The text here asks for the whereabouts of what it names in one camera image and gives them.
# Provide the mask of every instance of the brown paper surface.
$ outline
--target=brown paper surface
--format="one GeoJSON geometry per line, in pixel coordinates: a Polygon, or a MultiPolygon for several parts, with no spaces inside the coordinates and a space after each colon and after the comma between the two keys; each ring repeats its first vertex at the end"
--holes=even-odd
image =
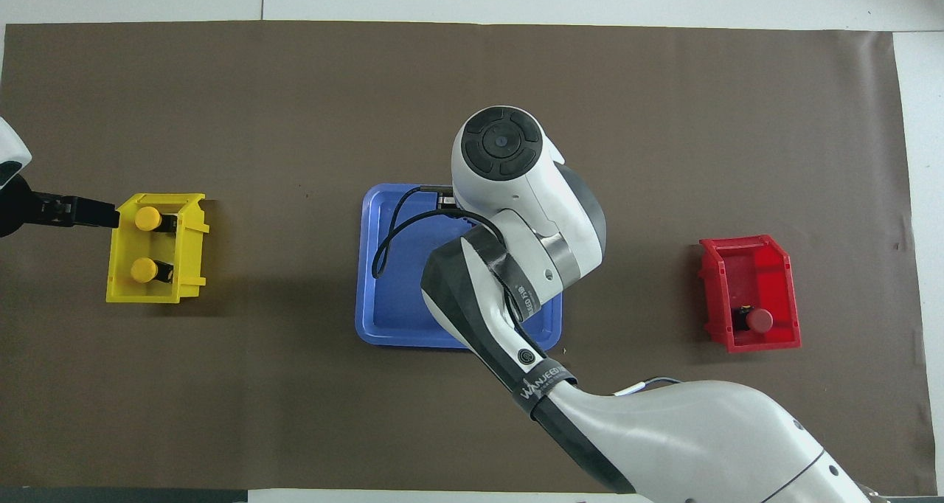
{"type": "Polygon", "coordinates": [[[34,190],[202,192],[210,234],[180,305],[105,303],[108,230],[0,241],[0,484],[600,490],[474,356],[354,331],[361,197],[448,183],[491,104],[606,212],[552,350],[584,389],[745,383],[860,482],[934,492],[891,35],[344,22],[7,27],[34,190]],[[765,233],[803,348],[728,355],[698,240],[765,233]]]}

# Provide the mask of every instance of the yellow bin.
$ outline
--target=yellow bin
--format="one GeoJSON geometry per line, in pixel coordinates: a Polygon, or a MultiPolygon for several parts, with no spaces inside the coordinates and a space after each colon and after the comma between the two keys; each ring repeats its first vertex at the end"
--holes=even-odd
{"type": "Polygon", "coordinates": [[[106,302],[152,302],[179,304],[181,298],[200,294],[203,257],[203,234],[209,227],[203,223],[199,201],[202,193],[139,193],[128,199],[118,212],[118,228],[111,231],[111,254],[108,257],[108,288],[106,302]],[[173,233],[149,232],[135,224],[142,208],[150,215],[154,208],[164,216],[176,216],[173,233]],[[171,282],[151,280],[138,282],[131,275],[131,266],[138,258],[150,258],[174,266],[171,282]]]}

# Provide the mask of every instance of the red cap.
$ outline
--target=red cap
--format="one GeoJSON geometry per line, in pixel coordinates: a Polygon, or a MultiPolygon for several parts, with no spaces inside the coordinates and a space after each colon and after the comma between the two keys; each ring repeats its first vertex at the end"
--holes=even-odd
{"type": "Polygon", "coordinates": [[[752,309],[744,319],[748,322],[748,328],[751,328],[751,331],[766,333],[773,328],[773,315],[766,309],[752,309]]]}

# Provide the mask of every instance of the robotic arm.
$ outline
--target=robotic arm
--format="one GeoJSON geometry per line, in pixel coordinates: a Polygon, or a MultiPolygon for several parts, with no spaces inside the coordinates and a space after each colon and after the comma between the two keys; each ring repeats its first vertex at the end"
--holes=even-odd
{"type": "Polygon", "coordinates": [[[0,237],[16,232],[24,223],[118,227],[114,204],[31,190],[20,171],[32,158],[13,127],[0,117],[0,237]]]}
{"type": "Polygon", "coordinates": [[[748,386],[701,381],[590,395],[547,358],[520,322],[600,264],[606,221],[534,117],[508,106],[475,113],[453,144],[452,177],[456,204],[500,233],[479,225],[429,255],[423,298],[607,489],[657,503],[883,501],[748,386]]]}

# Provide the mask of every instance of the plastic storage bin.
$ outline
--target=plastic storage bin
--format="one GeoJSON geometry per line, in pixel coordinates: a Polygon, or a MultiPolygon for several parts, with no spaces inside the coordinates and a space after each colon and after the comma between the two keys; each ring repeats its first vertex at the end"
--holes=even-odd
{"type": "Polygon", "coordinates": [[[138,193],[118,208],[121,218],[118,228],[111,231],[106,302],[179,304],[181,298],[200,294],[200,288],[207,284],[207,279],[200,275],[203,236],[209,233],[199,204],[203,197],[202,193],[138,193]],[[144,207],[176,216],[176,231],[139,230],[135,225],[135,214],[144,207]],[[131,266],[140,257],[173,265],[171,282],[136,282],[131,266]]]}
{"type": "Polygon", "coordinates": [[[802,345],[790,257],[772,237],[699,243],[705,248],[698,272],[708,301],[705,329],[712,341],[724,344],[730,353],[802,345]],[[742,311],[759,314],[762,327],[736,324],[742,311]]]}
{"type": "MultiPolygon", "coordinates": [[[[429,253],[465,234],[472,224],[455,218],[426,218],[412,224],[392,242],[387,269],[380,279],[370,274],[378,242],[387,235],[395,205],[416,184],[378,184],[364,196],[361,208],[361,251],[358,259],[355,328],[361,339],[387,346],[464,348],[429,314],[420,278],[429,253]]],[[[419,192],[403,205],[398,223],[436,207],[436,194],[419,192]]],[[[543,349],[561,338],[562,297],[557,295],[523,323],[543,349]]]]}

